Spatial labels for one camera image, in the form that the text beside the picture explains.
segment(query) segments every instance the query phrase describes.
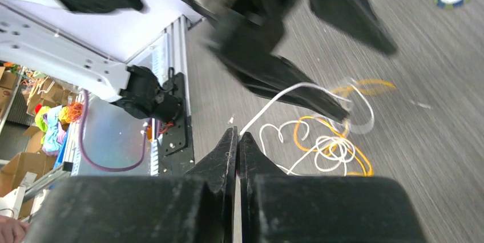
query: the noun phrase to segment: blue fabric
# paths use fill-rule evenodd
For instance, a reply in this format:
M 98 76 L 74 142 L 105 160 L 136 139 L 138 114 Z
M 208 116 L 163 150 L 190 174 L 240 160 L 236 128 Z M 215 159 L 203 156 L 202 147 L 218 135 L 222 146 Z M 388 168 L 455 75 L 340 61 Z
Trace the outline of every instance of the blue fabric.
M 67 129 L 66 137 L 64 139 L 64 143 L 62 143 L 62 148 L 60 149 L 59 155 L 54 164 L 54 169 L 57 168 L 60 164 L 64 161 L 64 153 L 66 152 L 66 145 L 67 145 L 67 136 L 69 135 L 69 129 Z
M 61 106 L 50 109 L 47 112 L 47 132 L 44 139 L 44 152 L 49 156 L 55 156 L 62 149 L 62 143 L 57 141 L 59 135 L 59 112 L 62 109 Z

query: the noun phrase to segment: white bracket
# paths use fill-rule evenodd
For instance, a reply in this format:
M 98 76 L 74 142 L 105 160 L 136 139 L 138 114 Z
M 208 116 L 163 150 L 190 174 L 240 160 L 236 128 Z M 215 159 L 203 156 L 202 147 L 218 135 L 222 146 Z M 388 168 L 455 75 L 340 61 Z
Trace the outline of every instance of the white bracket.
M 115 102 L 126 89 L 126 65 L 104 59 L 0 3 L 0 57 Z

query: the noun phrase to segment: motion-blurred robot arm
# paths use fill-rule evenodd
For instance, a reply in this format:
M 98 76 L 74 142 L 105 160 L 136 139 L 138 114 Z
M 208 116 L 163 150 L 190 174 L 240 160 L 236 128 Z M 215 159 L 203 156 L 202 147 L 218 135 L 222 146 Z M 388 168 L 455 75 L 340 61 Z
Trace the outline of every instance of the motion-blurred robot arm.
M 141 0 L 60 1 L 73 13 L 110 13 L 117 9 L 143 11 L 147 8 Z M 208 34 L 206 46 L 250 92 L 272 98 L 294 84 L 313 83 L 291 61 L 271 54 L 284 36 L 283 19 L 297 0 L 182 1 L 209 20 L 213 30 Z M 396 51 L 368 0 L 310 0 L 310 5 L 324 22 L 360 42 L 384 54 Z M 66 64 L 65 70 L 72 69 L 68 66 L 70 64 Z M 140 119 L 151 117 L 169 122 L 181 111 L 180 98 L 165 92 L 151 72 L 141 67 L 118 66 L 115 75 L 91 76 L 85 78 L 90 84 L 81 86 L 95 93 L 101 90 L 96 85 L 102 86 L 103 94 L 109 93 L 110 96 L 101 98 Z M 334 120 L 342 120 L 348 115 L 333 98 L 320 90 L 298 88 L 279 101 L 311 109 Z

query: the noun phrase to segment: cardboard box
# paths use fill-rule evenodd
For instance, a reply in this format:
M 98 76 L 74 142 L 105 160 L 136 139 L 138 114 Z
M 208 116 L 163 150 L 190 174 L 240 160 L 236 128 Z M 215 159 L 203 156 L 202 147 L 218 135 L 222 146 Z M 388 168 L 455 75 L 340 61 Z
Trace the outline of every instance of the cardboard box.
M 12 95 L 11 90 L 0 87 L 0 117 L 5 111 L 5 108 L 7 108 L 9 97 L 11 95 Z
M 24 92 L 22 92 L 22 96 L 23 96 L 23 98 L 25 99 L 25 103 L 27 103 L 27 102 L 29 101 L 29 96 L 30 96 L 30 94 L 29 94 L 29 93 L 24 93 Z
M 69 90 L 64 90 L 64 93 L 62 95 L 62 100 L 61 103 L 63 106 L 67 106 L 73 102 L 75 102 L 77 99 L 77 94 L 74 92 L 71 92 Z
M 28 173 L 37 174 L 35 180 L 50 172 L 56 157 L 45 153 L 19 153 L 0 170 L 0 196 L 3 197 L 20 186 Z M 30 215 L 34 200 L 22 205 L 19 219 Z
M 63 95 L 64 89 L 60 85 L 52 79 L 46 79 L 30 91 L 27 98 L 27 114 L 35 116 L 35 108 L 39 104 L 51 108 L 61 105 Z
M 50 108 L 54 108 L 56 106 L 59 106 L 58 104 L 54 102 L 50 102 L 48 100 L 31 100 L 27 103 L 27 114 L 35 116 L 35 107 L 40 104 L 42 106 L 49 106 Z
M 62 96 L 64 94 L 64 88 L 59 84 L 55 83 L 52 79 L 46 79 L 40 85 L 39 90 L 37 93 L 40 92 L 41 99 L 44 99 L 49 102 L 54 102 L 57 105 L 62 104 Z
M 5 67 L 0 67 L 0 88 L 13 90 L 17 79 L 18 75 L 5 71 Z
M 27 143 L 27 149 L 25 150 L 25 152 L 43 153 L 41 140 L 44 137 L 45 133 L 42 132 L 39 127 L 30 126 L 27 130 L 25 130 L 23 135 L 30 138 L 29 142 Z

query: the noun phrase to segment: person's hand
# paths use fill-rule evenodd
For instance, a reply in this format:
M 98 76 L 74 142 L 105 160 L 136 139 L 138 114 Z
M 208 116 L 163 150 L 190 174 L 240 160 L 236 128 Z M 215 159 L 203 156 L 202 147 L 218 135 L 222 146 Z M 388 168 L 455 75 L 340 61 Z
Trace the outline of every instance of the person's hand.
M 0 216 L 0 243 L 20 243 L 29 225 L 8 216 Z

